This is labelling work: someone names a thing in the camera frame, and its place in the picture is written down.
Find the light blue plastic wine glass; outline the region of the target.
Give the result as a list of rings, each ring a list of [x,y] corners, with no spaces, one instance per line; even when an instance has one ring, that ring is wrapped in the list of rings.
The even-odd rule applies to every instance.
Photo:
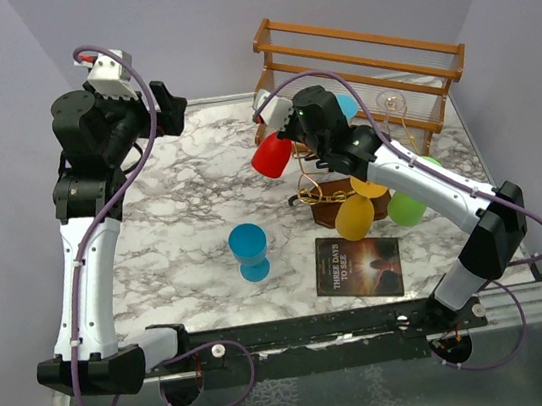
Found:
[[[358,115],[360,107],[350,95],[339,94],[336,96],[336,100],[346,120],[352,120]]]

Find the red plastic wine glass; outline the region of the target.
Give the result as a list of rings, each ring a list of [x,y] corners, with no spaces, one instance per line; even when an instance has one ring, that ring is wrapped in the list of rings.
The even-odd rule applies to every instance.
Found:
[[[289,163],[292,142],[280,139],[276,133],[270,134],[258,146],[251,160],[254,170],[268,178],[280,178]]]

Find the gold wire wine glass rack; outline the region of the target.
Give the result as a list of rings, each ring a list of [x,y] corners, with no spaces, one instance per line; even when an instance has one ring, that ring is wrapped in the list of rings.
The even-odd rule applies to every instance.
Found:
[[[290,196],[287,204],[290,207],[298,203],[307,205],[311,208],[315,224],[334,229],[340,206],[348,198],[357,195],[351,184],[351,177],[319,181],[317,176],[329,175],[332,169],[324,167],[324,163],[306,146],[294,143],[292,148],[292,158],[298,163],[301,173],[297,192]]]

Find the clear wine glass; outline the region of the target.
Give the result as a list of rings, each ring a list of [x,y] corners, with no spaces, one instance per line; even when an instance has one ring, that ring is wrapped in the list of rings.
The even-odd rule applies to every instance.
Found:
[[[394,119],[406,117],[408,104],[399,90],[383,90],[376,96],[376,105],[384,115],[385,122],[391,124]]]

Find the yellow plastic wine glass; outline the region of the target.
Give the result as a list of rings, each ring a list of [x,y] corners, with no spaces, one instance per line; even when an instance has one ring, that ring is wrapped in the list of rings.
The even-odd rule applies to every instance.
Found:
[[[363,239],[374,222],[375,206],[373,200],[381,198],[390,191],[384,185],[360,180],[354,176],[350,179],[354,191],[340,206],[334,224],[342,238],[350,241]]]

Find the green plastic wine glass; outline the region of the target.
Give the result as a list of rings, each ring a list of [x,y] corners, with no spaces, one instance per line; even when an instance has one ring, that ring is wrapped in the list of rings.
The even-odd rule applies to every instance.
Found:
[[[420,223],[427,206],[396,190],[387,205],[388,217],[401,227],[413,227]]]

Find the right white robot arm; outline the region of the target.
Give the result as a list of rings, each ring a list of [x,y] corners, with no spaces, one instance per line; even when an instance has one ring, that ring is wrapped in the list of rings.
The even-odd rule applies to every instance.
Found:
[[[442,214],[469,236],[457,261],[425,303],[424,316],[440,331],[463,318],[464,306],[491,280],[499,279],[527,234],[522,189],[457,175],[389,139],[376,122],[352,125],[339,101],[323,86],[293,98],[260,89],[253,109],[272,138],[301,143],[334,172],[395,189]]]

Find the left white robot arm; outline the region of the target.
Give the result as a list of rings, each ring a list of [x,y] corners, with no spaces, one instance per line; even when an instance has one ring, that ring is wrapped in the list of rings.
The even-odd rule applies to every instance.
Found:
[[[108,97],[90,85],[51,106],[61,146],[52,200],[64,250],[61,321],[37,381],[73,396],[136,394],[150,370],[143,342],[120,345],[113,318],[116,243],[123,219],[122,163],[150,131],[140,92]]]

